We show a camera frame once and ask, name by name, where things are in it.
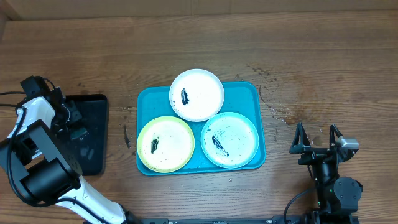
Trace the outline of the white plate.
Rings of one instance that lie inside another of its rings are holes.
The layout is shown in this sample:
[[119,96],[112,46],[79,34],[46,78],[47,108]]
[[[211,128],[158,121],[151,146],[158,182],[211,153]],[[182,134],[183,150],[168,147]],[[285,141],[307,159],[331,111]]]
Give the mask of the white plate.
[[172,82],[169,101],[182,119],[206,121],[220,111],[224,102],[224,87],[220,79],[208,70],[190,69]]

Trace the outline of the yellow-green plate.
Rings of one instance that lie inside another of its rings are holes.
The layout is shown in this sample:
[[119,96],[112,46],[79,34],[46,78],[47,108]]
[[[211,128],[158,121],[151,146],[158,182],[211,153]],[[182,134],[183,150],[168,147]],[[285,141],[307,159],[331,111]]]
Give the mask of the yellow-green plate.
[[181,169],[191,159],[195,137],[182,119],[161,116],[141,129],[136,147],[146,168],[157,173],[171,173]]

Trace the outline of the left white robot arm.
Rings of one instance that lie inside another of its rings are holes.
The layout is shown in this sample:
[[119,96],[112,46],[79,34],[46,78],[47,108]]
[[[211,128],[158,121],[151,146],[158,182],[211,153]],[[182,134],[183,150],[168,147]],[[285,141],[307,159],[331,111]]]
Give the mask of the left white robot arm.
[[60,88],[24,88],[17,121],[1,142],[1,167],[17,197],[32,207],[57,205],[87,223],[140,223],[132,212],[103,196],[84,178],[77,150],[99,150],[108,130],[105,95],[63,96]]

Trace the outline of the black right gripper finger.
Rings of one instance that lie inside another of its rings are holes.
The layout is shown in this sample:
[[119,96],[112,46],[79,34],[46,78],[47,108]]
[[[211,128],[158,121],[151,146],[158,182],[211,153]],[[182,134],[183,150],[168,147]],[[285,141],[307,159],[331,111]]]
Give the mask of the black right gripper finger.
[[340,139],[342,138],[341,132],[338,130],[338,128],[335,126],[335,124],[332,124],[329,128],[329,145],[330,147],[340,147]]
[[303,124],[299,122],[296,127],[294,140],[290,149],[310,149],[311,145],[308,136],[303,128]]

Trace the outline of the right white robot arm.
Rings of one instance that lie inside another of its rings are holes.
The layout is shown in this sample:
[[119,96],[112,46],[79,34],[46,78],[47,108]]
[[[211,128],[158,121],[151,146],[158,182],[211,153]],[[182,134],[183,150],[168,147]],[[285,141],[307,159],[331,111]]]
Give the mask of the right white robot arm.
[[[312,147],[303,124],[299,123],[290,147],[291,154],[300,154],[298,164],[307,166],[314,186],[307,189],[286,205],[283,213],[284,223],[359,223],[353,213],[358,211],[358,202],[363,186],[351,177],[341,177],[339,165],[350,160],[359,151],[355,138],[344,137],[332,124],[329,128],[329,145],[326,148]],[[289,207],[300,197],[315,191],[318,208],[299,218],[289,218]]]

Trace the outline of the dark green sponge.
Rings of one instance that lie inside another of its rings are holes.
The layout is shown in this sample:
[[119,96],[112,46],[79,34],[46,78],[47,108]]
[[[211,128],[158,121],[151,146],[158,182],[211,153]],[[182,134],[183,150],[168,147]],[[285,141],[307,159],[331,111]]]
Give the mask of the dark green sponge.
[[88,133],[88,131],[84,127],[78,128],[78,129],[71,129],[70,130],[70,139],[76,140],[76,139],[83,138],[87,133]]

